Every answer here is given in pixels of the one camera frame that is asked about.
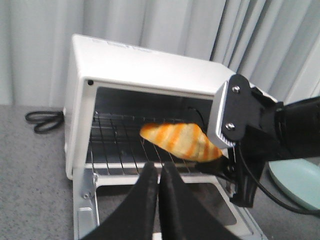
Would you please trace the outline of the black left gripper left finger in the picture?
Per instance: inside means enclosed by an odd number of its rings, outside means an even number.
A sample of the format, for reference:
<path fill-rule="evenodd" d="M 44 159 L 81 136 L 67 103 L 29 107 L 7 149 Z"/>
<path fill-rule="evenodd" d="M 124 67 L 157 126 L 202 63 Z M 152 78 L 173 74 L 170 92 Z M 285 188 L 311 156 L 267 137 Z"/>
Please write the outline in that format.
<path fill-rule="evenodd" d="M 84 240 L 151 240 L 158 194 L 158 172 L 147 162 L 116 210 Z"/>

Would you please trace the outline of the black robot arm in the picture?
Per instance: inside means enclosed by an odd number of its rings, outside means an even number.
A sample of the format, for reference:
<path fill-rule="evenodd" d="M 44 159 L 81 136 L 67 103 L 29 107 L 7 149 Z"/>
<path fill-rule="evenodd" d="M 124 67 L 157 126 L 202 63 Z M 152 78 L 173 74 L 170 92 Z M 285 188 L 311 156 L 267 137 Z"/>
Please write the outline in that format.
<path fill-rule="evenodd" d="M 263 94 L 240 74 L 227 79 L 213 97 L 208 123 L 145 124 L 140 136 L 164 151 L 196 163 L 202 173 L 235 185 L 230 201 L 251 207 L 265 162 L 320 154 L 320 99 L 288 105 Z M 194 197 L 173 163 L 161 173 L 147 163 L 129 195 L 82 240 L 149 240 L 159 214 L 165 240 L 234 240 Z"/>

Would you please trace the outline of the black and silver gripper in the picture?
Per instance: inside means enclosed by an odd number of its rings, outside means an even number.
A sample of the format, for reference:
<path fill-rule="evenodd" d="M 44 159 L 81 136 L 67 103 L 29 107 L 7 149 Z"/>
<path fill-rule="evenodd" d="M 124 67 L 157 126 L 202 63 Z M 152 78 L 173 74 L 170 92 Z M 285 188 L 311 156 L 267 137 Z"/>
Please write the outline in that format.
<path fill-rule="evenodd" d="M 251 87 L 242 75 L 230 77 L 212 100 L 182 97 L 179 118 L 207 131 L 210 141 L 228 156 L 197 162 L 195 169 L 235 185 L 230 201 L 251 208 L 266 161 L 284 156 L 277 136 L 276 115 L 284 107 Z"/>

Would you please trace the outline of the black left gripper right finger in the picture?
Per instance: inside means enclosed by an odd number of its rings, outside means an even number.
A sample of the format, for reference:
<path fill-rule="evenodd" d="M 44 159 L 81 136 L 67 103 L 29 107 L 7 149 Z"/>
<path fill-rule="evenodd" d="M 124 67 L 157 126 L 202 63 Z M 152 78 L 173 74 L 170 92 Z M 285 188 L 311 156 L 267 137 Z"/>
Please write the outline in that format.
<path fill-rule="evenodd" d="M 205 209 L 172 162 L 161 171 L 159 220 L 163 240 L 239 239 Z"/>

